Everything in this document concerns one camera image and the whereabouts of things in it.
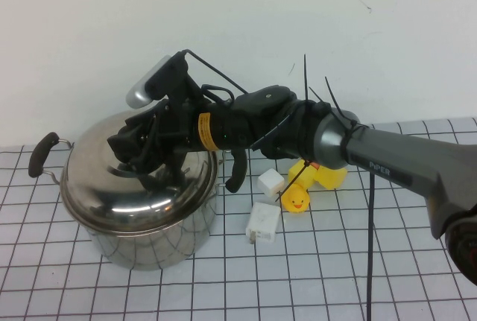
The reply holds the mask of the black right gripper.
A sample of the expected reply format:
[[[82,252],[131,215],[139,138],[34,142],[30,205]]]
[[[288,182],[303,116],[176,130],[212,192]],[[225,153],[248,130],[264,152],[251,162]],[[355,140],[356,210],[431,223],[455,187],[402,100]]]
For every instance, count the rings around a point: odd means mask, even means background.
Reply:
[[[227,102],[221,99],[182,103],[162,99],[126,118],[125,125],[107,139],[118,161],[115,175],[146,182],[151,176],[143,159],[166,159],[172,182],[183,187],[182,167],[188,152],[227,148],[226,120]]]

